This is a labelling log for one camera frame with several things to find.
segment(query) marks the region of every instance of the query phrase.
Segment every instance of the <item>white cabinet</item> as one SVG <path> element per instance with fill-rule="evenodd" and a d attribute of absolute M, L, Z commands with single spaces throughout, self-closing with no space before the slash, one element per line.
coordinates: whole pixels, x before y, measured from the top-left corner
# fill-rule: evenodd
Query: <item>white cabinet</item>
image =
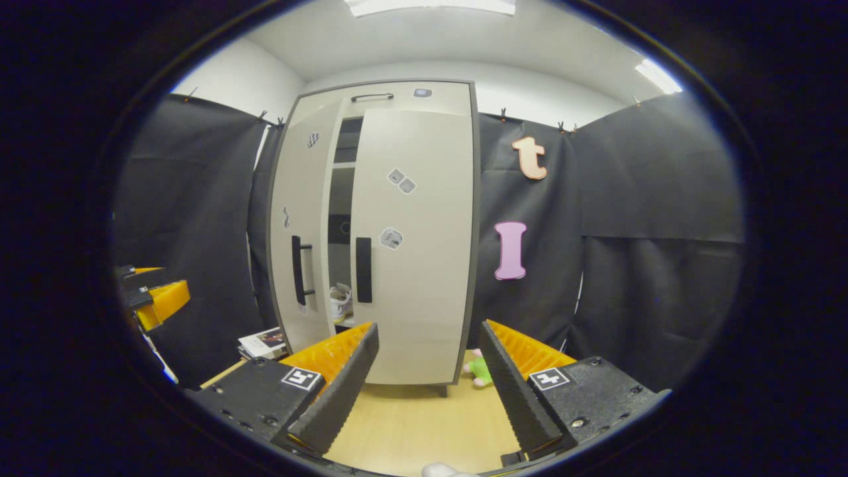
<path fill-rule="evenodd" d="M 268 238 L 292 351 L 335 333 L 329 290 L 345 283 L 353 324 L 379 326 L 366 382 L 456 381 L 476 267 L 473 98 L 467 82 L 394 81 L 298 99 Z"/>

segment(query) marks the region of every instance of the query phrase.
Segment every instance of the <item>white wall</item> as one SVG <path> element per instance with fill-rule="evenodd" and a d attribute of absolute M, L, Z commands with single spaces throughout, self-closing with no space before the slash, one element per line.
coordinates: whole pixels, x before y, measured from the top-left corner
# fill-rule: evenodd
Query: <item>white wall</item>
<path fill-rule="evenodd" d="M 267 110 L 265 119 L 287 118 L 304 81 L 276 56 L 241 38 L 222 48 L 192 71 L 173 93 L 226 104 L 251 115 Z"/>
<path fill-rule="evenodd" d="M 311 81 L 304 93 L 344 84 L 407 78 L 473 80 L 477 109 L 566 129 L 588 124 L 618 111 L 626 104 L 578 84 L 509 66 L 460 61 L 416 61 L 347 70 Z"/>

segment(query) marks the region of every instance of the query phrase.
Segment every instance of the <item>open cabinet door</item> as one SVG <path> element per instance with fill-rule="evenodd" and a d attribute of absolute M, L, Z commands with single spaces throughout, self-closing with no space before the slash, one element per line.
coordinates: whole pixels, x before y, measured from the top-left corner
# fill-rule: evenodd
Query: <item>open cabinet door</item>
<path fill-rule="evenodd" d="M 286 131 L 271 196 L 269 270 L 289 352 L 335 334 L 325 310 L 321 265 L 322 200 L 341 121 L 341 100 Z"/>
<path fill-rule="evenodd" d="M 454 381 L 465 347 L 473 173 L 469 115 L 366 111 L 351 270 L 357 321 L 380 327 L 367 383 Z"/>

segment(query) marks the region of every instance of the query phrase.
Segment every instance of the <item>metal handle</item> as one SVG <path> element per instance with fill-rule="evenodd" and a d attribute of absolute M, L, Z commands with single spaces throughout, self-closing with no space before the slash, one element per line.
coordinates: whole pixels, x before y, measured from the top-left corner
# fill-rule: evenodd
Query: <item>metal handle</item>
<path fill-rule="evenodd" d="M 371 303 L 371 239 L 356 238 L 356 298 Z"/>
<path fill-rule="evenodd" d="M 304 266 L 300 260 L 300 251 L 311 249 L 312 245 L 301 245 L 300 237 L 292 235 L 292 269 L 294 270 L 294 294 L 298 297 L 298 303 L 306 306 L 306 295 L 314 294 L 315 290 L 304 290 Z"/>
<path fill-rule="evenodd" d="M 359 98 L 368 98 L 370 96 L 385 96 L 386 99 L 394 98 L 394 95 L 391 93 L 376 93 L 376 94 L 361 94 L 359 96 L 354 96 L 350 99 L 351 103 L 356 103 L 356 100 Z"/>

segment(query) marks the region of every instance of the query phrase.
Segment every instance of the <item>wooden floor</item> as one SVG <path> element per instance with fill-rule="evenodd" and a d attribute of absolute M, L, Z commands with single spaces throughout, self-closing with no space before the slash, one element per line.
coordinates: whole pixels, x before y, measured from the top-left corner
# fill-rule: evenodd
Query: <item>wooden floor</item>
<path fill-rule="evenodd" d="M 474 358 L 466 352 L 465 362 Z M 415 477 L 434 462 L 469 473 L 500 469 L 500 456 L 517 452 L 518 441 L 494 386 L 477 389 L 472 379 L 463 373 L 446 398 L 426 386 L 366 384 L 324 457 Z"/>

